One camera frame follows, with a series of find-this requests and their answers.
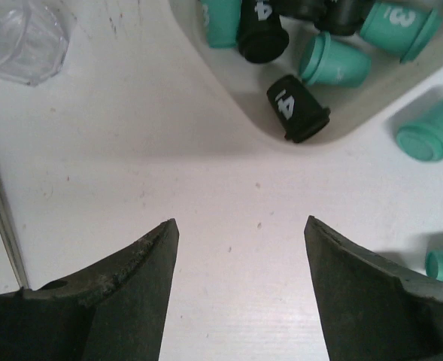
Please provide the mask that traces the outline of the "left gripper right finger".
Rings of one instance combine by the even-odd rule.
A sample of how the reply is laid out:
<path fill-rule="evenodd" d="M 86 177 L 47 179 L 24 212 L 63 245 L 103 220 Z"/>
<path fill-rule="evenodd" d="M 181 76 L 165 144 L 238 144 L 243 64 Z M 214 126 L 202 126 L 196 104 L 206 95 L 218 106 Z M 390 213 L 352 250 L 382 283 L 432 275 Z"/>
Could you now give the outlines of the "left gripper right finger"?
<path fill-rule="evenodd" d="M 331 360 L 443 360 L 443 282 L 359 246 L 316 217 L 304 235 Z"/>

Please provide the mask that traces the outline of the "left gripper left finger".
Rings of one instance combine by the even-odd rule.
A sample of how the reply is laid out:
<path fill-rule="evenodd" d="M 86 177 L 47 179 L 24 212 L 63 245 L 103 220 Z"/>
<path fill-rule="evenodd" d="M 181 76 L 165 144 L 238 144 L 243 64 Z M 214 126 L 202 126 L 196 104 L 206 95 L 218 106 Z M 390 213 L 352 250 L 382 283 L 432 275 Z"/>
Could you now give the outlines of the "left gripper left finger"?
<path fill-rule="evenodd" d="M 0 294 L 0 360 L 156 360 L 179 231 L 175 220 L 38 290 Z"/>

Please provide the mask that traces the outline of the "black capsule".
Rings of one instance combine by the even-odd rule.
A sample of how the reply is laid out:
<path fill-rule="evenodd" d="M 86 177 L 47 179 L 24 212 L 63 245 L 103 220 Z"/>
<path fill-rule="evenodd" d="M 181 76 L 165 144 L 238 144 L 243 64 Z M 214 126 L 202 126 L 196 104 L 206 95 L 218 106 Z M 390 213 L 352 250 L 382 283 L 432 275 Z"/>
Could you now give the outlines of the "black capsule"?
<path fill-rule="evenodd" d="M 302 143 L 329 123 L 330 109 L 322 106 L 307 87 L 291 74 L 275 81 L 266 95 L 284 128 L 287 141 Z"/>
<path fill-rule="evenodd" d="M 314 23 L 315 28 L 331 35 L 351 36 L 363 26 L 374 1 L 332 0 L 323 3 L 326 13 Z"/>
<path fill-rule="evenodd" d="M 274 9 L 283 17 L 310 22 L 316 22 L 326 14 L 326 6 L 319 0 L 277 0 Z"/>
<path fill-rule="evenodd" d="M 266 64 L 283 54 L 289 44 L 272 1 L 241 2 L 238 52 L 250 63 Z"/>

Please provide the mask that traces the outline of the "white storage basket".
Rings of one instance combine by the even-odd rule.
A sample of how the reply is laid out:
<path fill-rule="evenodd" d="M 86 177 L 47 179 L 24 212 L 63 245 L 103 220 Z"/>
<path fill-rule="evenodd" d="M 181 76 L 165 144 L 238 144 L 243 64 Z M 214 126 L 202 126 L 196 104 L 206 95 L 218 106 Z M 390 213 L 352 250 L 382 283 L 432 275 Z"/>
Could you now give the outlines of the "white storage basket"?
<path fill-rule="evenodd" d="M 372 70 L 358 88 L 312 86 L 314 97 L 329 107 L 331 114 L 329 125 L 308 141 L 310 145 L 335 142 L 393 104 L 403 108 L 422 96 L 443 94 L 443 1 L 412 1 L 411 5 L 438 10 L 442 24 L 435 36 L 413 62 L 404 65 L 357 35 L 347 38 L 346 43 L 372 58 Z M 314 27 L 283 19 L 282 25 L 290 34 L 290 45 L 274 62 L 254 65 L 235 49 L 215 50 L 208 46 L 199 1 L 171 1 L 169 6 L 194 53 L 204 61 L 216 81 L 264 136 L 282 143 L 284 133 L 266 91 L 285 74 L 295 73 L 297 60 L 314 34 Z"/>

